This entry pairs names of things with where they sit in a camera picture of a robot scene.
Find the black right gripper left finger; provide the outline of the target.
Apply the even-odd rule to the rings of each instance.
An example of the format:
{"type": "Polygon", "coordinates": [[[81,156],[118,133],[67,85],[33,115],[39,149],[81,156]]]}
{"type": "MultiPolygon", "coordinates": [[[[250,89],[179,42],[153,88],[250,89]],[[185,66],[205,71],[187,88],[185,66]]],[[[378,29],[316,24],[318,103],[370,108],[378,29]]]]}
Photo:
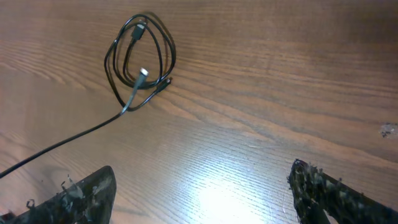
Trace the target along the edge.
{"type": "Polygon", "coordinates": [[[1,223],[104,223],[111,219],[116,196],[116,178],[111,166],[104,166],[71,186],[61,184],[62,191],[36,205],[26,203],[28,211],[1,215],[1,223]]]}

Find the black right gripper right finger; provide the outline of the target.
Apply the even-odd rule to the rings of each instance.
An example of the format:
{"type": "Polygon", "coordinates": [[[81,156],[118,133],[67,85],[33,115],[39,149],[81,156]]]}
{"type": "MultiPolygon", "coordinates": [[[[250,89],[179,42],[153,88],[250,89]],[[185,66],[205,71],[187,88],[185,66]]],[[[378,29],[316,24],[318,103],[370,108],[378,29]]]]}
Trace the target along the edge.
{"type": "Polygon", "coordinates": [[[287,182],[300,223],[397,223],[397,211],[296,159],[287,182]]]}

